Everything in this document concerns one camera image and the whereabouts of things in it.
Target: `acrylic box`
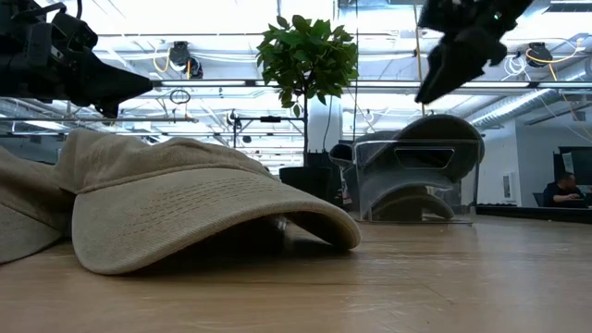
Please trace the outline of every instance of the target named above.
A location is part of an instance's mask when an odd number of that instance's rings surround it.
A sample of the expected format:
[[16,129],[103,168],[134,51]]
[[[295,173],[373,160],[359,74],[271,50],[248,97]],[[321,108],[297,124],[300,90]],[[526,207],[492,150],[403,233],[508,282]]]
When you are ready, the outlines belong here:
[[471,223],[481,147],[477,140],[357,142],[343,176],[358,219]]

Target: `person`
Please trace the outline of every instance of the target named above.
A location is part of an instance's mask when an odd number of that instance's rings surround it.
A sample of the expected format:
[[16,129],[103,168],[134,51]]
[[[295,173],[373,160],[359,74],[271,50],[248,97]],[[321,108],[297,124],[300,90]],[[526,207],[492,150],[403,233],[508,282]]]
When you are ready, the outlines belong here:
[[571,172],[562,174],[557,182],[548,184],[543,191],[545,207],[584,208],[586,201],[583,199],[585,196],[575,185],[575,176]]

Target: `green leaves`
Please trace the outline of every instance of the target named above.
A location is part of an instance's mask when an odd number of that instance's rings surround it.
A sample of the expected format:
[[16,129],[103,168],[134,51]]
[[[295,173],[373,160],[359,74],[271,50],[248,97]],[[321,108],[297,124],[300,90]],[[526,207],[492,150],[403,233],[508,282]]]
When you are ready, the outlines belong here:
[[281,32],[277,37],[281,42],[287,43],[289,46],[294,46],[301,41],[301,36],[296,33]]
[[291,25],[277,17],[277,24],[279,28],[269,25],[263,32],[257,66],[263,68],[265,84],[277,82],[282,107],[291,108],[296,117],[307,111],[295,102],[299,96],[316,96],[325,104],[328,95],[340,97],[343,87],[358,77],[358,49],[343,26],[332,31],[328,20],[312,24],[300,15],[291,18]]
[[300,106],[295,105],[294,108],[292,109],[292,112],[294,112],[294,116],[299,117],[300,116]]
[[325,96],[322,93],[318,93],[316,97],[318,97],[318,100],[321,101],[323,105],[327,105],[327,100],[325,99]]
[[292,25],[301,33],[306,33],[311,29],[310,23],[300,15],[294,15],[292,17]]
[[290,25],[288,24],[288,21],[285,18],[282,18],[281,16],[277,16],[277,24],[279,24],[280,27],[284,28],[284,29],[289,29]]
[[296,53],[294,53],[294,58],[300,61],[308,61],[310,60],[308,58],[308,55],[306,54],[306,52],[304,52],[303,50],[298,50],[296,51]]

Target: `baseball cap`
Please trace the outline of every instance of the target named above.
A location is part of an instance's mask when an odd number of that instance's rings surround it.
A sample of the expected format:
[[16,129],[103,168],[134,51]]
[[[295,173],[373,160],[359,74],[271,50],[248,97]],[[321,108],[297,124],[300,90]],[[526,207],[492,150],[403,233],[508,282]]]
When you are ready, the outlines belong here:
[[236,150],[190,139],[149,145],[84,129],[68,135],[55,171],[77,194],[72,241],[82,265],[127,273],[266,216],[284,216],[342,249],[360,242],[338,207],[282,184]]
[[37,253],[67,232],[74,196],[52,176],[52,166],[0,147],[0,264]]

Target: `plant pot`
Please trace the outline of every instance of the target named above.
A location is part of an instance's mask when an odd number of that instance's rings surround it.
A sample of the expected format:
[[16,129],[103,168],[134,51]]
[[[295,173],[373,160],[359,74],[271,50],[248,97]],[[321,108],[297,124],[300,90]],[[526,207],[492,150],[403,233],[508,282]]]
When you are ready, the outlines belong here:
[[331,169],[319,166],[284,167],[279,170],[279,178],[284,184],[305,191],[327,201]]

